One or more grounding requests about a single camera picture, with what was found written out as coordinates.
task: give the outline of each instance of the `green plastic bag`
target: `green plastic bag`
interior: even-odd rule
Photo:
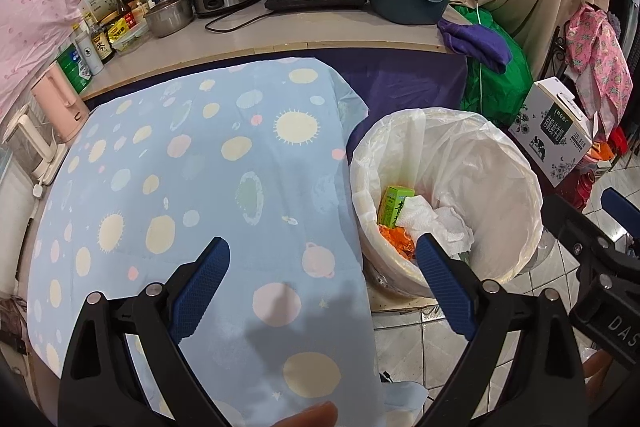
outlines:
[[[478,24],[476,10],[465,6],[454,6],[454,8],[468,21]],[[508,127],[518,115],[533,85],[533,77],[522,48],[494,22],[494,18],[487,10],[480,9],[480,20],[482,26],[491,28],[503,36],[513,58],[504,74],[494,73],[474,58],[470,58],[467,61],[468,75],[460,109],[478,112],[496,125]],[[480,111],[480,68],[482,68],[482,111]]]

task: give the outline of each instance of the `planet pattern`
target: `planet pattern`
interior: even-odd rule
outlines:
[[[52,184],[34,245],[34,352],[60,375],[89,293],[137,295],[221,237],[229,270],[179,347],[228,422],[269,427],[330,399],[339,425],[384,427],[356,223],[344,211],[342,155],[366,113],[313,58],[193,73],[98,106]],[[171,417],[140,339],[127,342],[149,404]]]

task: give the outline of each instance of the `orange wrapper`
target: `orange wrapper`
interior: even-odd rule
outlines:
[[[403,227],[390,229],[385,225],[378,225],[382,237],[384,237],[396,251],[406,260],[411,261],[415,255],[414,241],[407,235]]]

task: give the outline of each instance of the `countertop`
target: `countertop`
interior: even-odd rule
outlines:
[[[216,23],[231,28],[267,13],[260,1]],[[445,17],[467,20],[447,6]],[[223,60],[288,50],[317,48],[395,48],[447,53],[436,26],[402,26],[365,10],[286,12],[228,34],[204,29],[212,19],[196,19],[163,39],[152,38],[135,51],[115,57],[82,91],[83,100],[156,74]]]

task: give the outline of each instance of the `trash can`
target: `trash can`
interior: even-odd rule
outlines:
[[[351,192],[363,254],[400,293],[433,298],[417,266],[380,234],[377,211],[389,185],[415,189],[433,208],[452,206],[474,233],[470,267],[506,283],[536,251],[542,193],[513,142],[483,116],[407,109],[376,122],[353,152]]]

